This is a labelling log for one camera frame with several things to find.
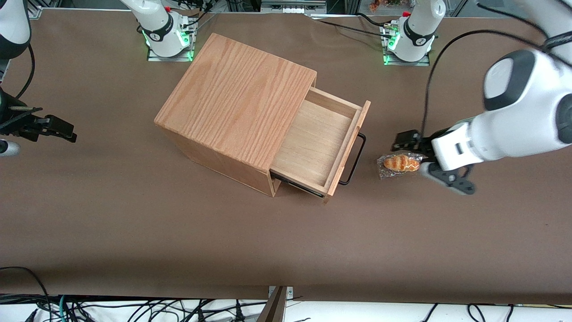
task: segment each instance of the wood grain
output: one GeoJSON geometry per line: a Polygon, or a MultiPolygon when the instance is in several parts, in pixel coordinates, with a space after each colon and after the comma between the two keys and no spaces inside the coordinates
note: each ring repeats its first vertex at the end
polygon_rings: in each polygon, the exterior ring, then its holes
{"type": "Polygon", "coordinates": [[[351,121],[304,100],[271,169],[325,187],[351,121]]]}
{"type": "Polygon", "coordinates": [[[155,123],[267,171],[315,80],[314,70],[213,33],[155,123]]]}
{"type": "Polygon", "coordinates": [[[271,171],[324,195],[333,195],[366,117],[363,107],[310,88],[271,171]]]}
{"type": "Polygon", "coordinates": [[[220,154],[215,150],[205,148],[180,134],[165,129],[163,132],[194,162],[256,189],[263,194],[274,197],[276,192],[272,186],[270,172],[268,170],[259,171],[247,164],[240,163],[237,160],[220,154]]]}
{"type": "Polygon", "coordinates": [[[344,139],[344,144],[342,145],[342,148],[340,150],[339,158],[336,160],[336,165],[337,165],[337,167],[335,167],[336,171],[334,175],[331,177],[331,181],[328,180],[330,185],[328,188],[327,196],[324,198],[324,203],[327,203],[329,201],[329,198],[333,196],[333,193],[336,191],[337,183],[341,178],[341,174],[344,172],[345,163],[348,160],[349,153],[352,150],[353,143],[355,142],[356,137],[358,136],[358,133],[362,128],[362,124],[364,119],[366,118],[367,111],[370,109],[370,104],[371,104],[370,101],[366,101],[366,103],[363,105],[362,110],[356,113],[355,115],[355,125],[352,122],[352,126],[350,127],[348,135],[344,139]]]}

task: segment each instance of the black metal handle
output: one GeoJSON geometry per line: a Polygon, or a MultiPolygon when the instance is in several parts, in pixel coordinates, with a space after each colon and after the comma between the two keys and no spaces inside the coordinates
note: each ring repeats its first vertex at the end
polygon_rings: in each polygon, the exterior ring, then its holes
{"type": "Polygon", "coordinates": [[[347,181],[340,180],[340,182],[338,182],[342,186],[347,185],[349,183],[349,181],[352,179],[353,172],[356,170],[356,167],[358,166],[359,158],[362,156],[363,147],[366,144],[366,136],[365,135],[363,135],[362,133],[358,133],[357,136],[359,136],[363,140],[362,147],[359,148],[359,152],[357,153],[357,156],[356,156],[356,161],[353,163],[352,171],[349,172],[348,180],[347,181]]]}

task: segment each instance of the open drawer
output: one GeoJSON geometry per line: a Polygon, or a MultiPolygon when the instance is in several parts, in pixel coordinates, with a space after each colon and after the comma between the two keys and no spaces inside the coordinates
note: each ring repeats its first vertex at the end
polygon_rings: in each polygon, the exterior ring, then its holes
{"type": "Polygon", "coordinates": [[[270,167],[271,175],[328,202],[369,106],[369,101],[361,107],[310,87],[270,167]]]}

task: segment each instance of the croissant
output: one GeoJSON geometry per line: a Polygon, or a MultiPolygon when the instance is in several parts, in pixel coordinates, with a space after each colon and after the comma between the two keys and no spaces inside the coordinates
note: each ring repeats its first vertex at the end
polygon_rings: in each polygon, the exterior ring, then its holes
{"type": "Polygon", "coordinates": [[[417,171],[419,161],[411,159],[405,154],[399,154],[383,160],[383,166],[394,171],[417,171]]]}

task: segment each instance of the black clamp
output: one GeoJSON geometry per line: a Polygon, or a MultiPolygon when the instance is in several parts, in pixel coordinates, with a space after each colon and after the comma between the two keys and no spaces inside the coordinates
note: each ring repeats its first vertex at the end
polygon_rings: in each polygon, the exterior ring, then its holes
{"type": "Polygon", "coordinates": [[[447,131],[448,128],[442,129],[433,133],[428,138],[423,138],[416,129],[398,133],[395,136],[395,141],[391,145],[391,151],[405,150],[426,156],[426,158],[421,161],[422,169],[420,170],[424,172],[425,176],[460,194],[472,195],[475,193],[475,185],[468,180],[468,176],[471,174],[473,164],[459,169],[445,171],[441,168],[435,157],[435,151],[433,150],[431,141],[447,133],[447,131]],[[459,172],[463,168],[465,172],[461,175],[459,172]]]}
{"type": "Polygon", "coordinates": [[[72,124],[53,115],[33,115],[41,110],[40,107],[26,106],[0,89],[0,135],[20,136],[32,142],[37,142],[40,135],[51,135],[76,142],[77,134],[73,132],[72,124]]]}

